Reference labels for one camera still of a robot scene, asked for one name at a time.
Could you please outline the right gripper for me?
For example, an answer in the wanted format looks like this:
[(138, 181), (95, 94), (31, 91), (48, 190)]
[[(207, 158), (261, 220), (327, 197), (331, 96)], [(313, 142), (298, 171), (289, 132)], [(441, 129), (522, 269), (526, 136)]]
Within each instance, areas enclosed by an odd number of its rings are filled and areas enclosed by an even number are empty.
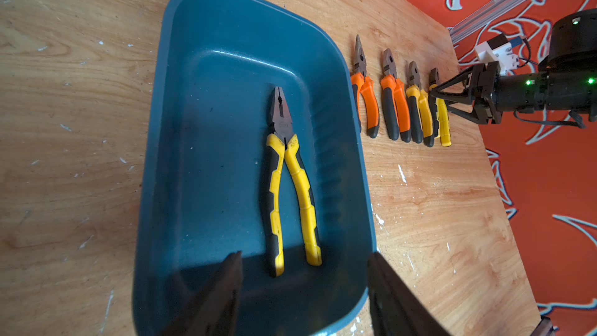
[[(501, 76), (496, 62), (472, 74), (473, 69), (466, 68), (431, 89), (431, 96), (442, 99), (433, 104), (434, 124), (448, 121), (449, 114), (476, 124), (499, 124), (505, 112), (521, 119), (543, 110), (567, 111), (573, 125), (584, 124), (583, 114), (596, 121), (595, 62), (560, 63), (517, 76)], [(445, 100), (471, 100), (473, 110), (460, 110)]]

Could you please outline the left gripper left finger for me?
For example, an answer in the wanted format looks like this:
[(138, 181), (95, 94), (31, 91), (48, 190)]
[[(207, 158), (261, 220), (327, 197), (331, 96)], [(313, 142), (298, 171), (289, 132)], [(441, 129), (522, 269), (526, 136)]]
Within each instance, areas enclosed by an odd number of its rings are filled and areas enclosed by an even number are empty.
[(185, 305), (162, 335), (234, 335), (243, 286), (240, 251), (229, 254), (218, 270)]

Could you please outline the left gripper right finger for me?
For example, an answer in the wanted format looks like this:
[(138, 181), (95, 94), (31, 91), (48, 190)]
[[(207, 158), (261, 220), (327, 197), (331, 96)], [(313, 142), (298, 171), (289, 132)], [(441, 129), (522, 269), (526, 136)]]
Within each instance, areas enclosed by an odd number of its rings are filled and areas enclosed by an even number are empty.
[(447, 335), (379, 252), (369, 255), (368, 297), (375, 335)]

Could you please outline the yellow-orange large pliers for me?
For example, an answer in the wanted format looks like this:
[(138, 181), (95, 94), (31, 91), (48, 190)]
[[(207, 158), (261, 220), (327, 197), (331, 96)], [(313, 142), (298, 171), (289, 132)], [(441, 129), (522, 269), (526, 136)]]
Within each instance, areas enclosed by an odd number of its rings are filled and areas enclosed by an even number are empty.
[(414, 142), (432, 148), (435, 144), (432, 112), (428, 103), (428, 93), (421, 88), (421, 78), (415, 61), (411, 61), (408, 66), (407, 78), (406, 95), (411, 137)]

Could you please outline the orange combination pliers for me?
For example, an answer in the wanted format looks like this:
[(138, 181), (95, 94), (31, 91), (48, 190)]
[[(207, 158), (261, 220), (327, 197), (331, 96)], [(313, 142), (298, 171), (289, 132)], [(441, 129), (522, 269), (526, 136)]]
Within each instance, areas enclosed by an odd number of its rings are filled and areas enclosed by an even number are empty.
[(389, 48), (382, 53), (382, 72), (382, 113), (386, 131), (393, 141), (400, 138), (403, 142), (410, 142), (410, 111), (404, 83), (397, 77), (393, 53)]

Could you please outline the small orange needle-nose pliers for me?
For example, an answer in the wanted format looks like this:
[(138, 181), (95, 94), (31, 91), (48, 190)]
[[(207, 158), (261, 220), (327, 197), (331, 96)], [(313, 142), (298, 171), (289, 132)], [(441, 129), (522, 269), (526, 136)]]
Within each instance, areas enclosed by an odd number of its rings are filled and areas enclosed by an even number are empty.
[(357, 119), (359, 121), (359, 128), (361, 128), (361, 119), (359, 114), (359, 97), (361, 97), (364, 100), (365, 111), (367, 114), (367, 135), (370, 138), (376, 138), (379, 133), (379, 106), (374, 93), (373, 81), (367, 74), (366, 57), (360, 36), (358, 34), (356, 35), (355, 39), (351, 85), (354, 95)]

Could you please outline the yellow combination pliers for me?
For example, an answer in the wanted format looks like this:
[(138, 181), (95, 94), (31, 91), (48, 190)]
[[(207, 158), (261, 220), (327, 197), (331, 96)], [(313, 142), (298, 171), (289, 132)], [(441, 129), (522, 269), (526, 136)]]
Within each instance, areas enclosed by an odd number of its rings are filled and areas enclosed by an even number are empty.
[(280, 192), (283, 169), (289, 171), (298, 199), (306, 261), (318, 267), (323, 263), (317, 224), (315, 198), (300, 152), (299, 137), (293, 128), (283, 88), (273, 88), (270, 111), (267, 115), (270, 129), (265, 139), (265, 188), (262, 210), (266, 237), (267, 267), (274, 278), (285, 271), (284, 243), (280, 214)]

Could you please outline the blue plastic storage box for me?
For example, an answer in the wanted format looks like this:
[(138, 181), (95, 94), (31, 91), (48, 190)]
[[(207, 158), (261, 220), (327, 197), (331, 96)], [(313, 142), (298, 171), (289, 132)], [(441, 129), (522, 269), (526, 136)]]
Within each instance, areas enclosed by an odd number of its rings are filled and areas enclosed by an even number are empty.
[[(285, 272), (270, 276), (261, 210), (267, 115), (288, 101), (317, 212), (323, 263), (306, 261), (281, 175)], [(264, 0), (170, 0), (142, 181), (132, 310), (157, 335), (231, 253), (243, 254), (238, 335), (336, 334), (368, 296), (376, 250), (345, 59), (313, 21)]]

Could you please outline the yellow needle-nose pliers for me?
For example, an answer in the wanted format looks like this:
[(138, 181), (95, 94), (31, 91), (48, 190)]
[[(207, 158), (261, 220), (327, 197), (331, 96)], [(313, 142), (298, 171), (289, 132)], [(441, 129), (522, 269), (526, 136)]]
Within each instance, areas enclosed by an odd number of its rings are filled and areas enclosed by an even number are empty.
[[(433, 68), (429, 75), (429, 90), (434, 89), (440, 84), (438, 68)], [(446, 102), (443, 99), (437, 99), (429, 95), (428, 103), (432, 112), (435, 138), (439, 138), (443, 147), (452, 145), (449, 112)]]

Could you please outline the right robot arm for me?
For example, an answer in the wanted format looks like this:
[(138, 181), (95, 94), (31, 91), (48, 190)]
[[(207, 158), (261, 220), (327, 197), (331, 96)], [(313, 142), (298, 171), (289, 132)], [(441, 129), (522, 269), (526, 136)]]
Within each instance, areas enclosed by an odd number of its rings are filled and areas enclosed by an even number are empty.
[(431, 90), (447, 110), (475, 124), (500, 124), (505, 112), (517, 119), (543, 110), (564, 110), (560, 126), (584, 128), (596, 120), (596, 11), (586, 9), (557, 21), (550, 51), (537, 73), (501, 76), (498, 62), (476, 64)]

